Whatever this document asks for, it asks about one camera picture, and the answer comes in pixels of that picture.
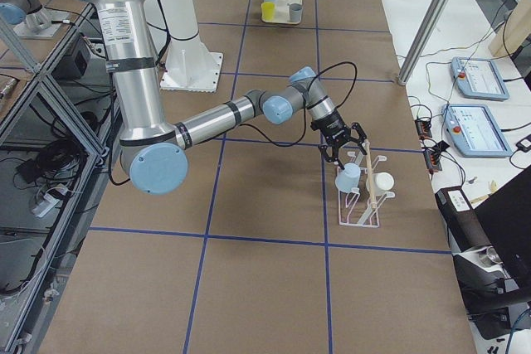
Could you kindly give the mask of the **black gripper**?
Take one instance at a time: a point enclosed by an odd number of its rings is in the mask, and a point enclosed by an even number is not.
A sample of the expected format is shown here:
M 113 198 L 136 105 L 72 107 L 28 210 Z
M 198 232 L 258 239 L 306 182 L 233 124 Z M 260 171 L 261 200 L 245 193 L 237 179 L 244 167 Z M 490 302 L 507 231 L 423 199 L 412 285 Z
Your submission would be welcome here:
M 325 162 L 335 164 L 341 170 L 344 170 L 344 165 L 339 159 L 339 149 L 350 141 L 361 148 L 367 140 L 367 134 L 361 124 L 353 122 L 350 128 L 338 111 L 333 111 L 321 119 L 313 120 L 310 127 L 314 131 L 319 130 L 327 143 L 319 145 L 322 159 Z

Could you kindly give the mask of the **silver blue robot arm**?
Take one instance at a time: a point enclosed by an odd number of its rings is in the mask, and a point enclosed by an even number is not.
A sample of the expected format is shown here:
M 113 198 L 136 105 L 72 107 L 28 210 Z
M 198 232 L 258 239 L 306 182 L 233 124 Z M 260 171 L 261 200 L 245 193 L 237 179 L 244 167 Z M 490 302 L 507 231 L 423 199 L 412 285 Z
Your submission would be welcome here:
M 183 183 L 186 150 L 259 115 L 282 124 L 304 111 L 304 126 L 321 132 L 327 162 L 338 162 L 347 143 L 363 146 L 359 124 L 346 124 L 309 67 L 291 76 L 278 93 L 251 90 L 239 99 L 175 124 L 163 112 L 160 90 L 214 90 L 222 55 L 202 43 L 192 0 L 84 0 L 97 13 L 107 52 L 106 70 L 116 88 L 124 121 L 121 162 L 134 186 L 163 195 Z

